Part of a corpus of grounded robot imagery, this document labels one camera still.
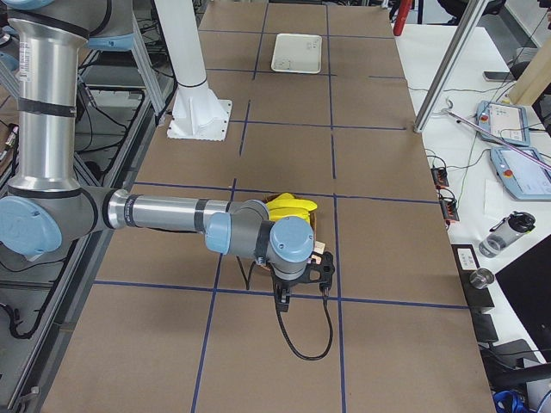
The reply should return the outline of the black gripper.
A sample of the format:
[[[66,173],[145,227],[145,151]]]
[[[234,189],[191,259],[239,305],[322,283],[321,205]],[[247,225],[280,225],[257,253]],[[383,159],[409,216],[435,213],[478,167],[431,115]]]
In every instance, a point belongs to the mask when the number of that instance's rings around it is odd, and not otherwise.
[[[274,301],[277,313],[287,312],[292,295],[292,289],[302,284],[317,284],[322,299],[328,300],[332,287],[332,276],[335,272],[333,255],[326,251],[323,254],[313,252],[318,260],[308,262],[304,269],[291,280],[283,279],[274,271]]]

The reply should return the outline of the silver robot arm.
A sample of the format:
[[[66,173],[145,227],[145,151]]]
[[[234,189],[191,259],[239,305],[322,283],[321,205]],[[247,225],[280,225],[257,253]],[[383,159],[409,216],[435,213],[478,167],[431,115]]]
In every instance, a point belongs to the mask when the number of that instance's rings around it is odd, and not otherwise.
[[[10,1],[19,35],[19,167],[1,200],[1,241],[36,257],[106,229],[197,233],[209,250],[269,268],[275,308],[291,290],[332,284],[331,253],[317,253],[312,227],[295,216],[273,221],[259,200],[231,202],[130,194],[84,187],[74,173],[78,53],[82,47],[129,49],[135,39],[129,1]]]

